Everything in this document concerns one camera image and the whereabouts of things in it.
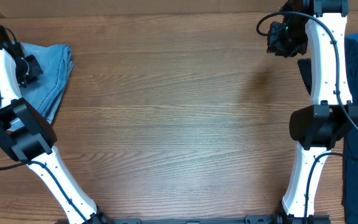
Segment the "medium blue denim jeans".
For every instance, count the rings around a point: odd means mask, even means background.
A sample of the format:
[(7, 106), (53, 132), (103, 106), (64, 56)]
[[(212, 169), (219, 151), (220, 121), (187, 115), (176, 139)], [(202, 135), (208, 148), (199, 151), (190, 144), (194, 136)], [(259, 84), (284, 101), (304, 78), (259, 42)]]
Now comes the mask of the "medium blue denim jeans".
[(23, 44), (27, 56), (34, 55), (38, 60), (43, 74), (36, 80), (20, 87), (16, 80), (16, 63), (13, 57), (6, 51), (0, 50), (0, 92), (1, 107), (11, 103), (13, 99), (25, 98), (43, 117), (47, 106), (45, 101), (54, 89), (58, 77), (59, 65), (62, 60), (66, 63), (71, 60), (71, 48), (67, 45), (52, 45), (41, 47), (32, 44)]

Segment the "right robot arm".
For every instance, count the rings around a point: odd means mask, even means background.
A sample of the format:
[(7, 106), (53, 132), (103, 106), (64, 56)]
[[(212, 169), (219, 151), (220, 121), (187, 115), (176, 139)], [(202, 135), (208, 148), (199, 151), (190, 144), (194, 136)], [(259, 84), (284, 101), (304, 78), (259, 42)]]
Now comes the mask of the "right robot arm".
[(309, 83), (309, 106), (290, 117), (290, 136), (296, 143), (290, 183), (272, 223), (330, 223), (314, 214), (314, 198), (327, 158), (335, 144), (358, 121), (347, 83), (345, 29), (347, 1), (287, 1), (279, 10), (282, 22), (273, 22), (267, 52), (294, 57), (311, 53), (303, 71)]

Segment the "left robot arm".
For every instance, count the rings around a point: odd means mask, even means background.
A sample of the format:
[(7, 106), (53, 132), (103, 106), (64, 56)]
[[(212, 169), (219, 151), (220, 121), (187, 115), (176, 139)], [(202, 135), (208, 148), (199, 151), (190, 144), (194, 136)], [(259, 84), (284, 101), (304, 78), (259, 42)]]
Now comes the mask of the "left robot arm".
[(52, 129), (73, 66), (68, 45), (21, 43), (0, 25), (0, 148), (40, 177), (69, 223), (109, 223), (70, 174)]

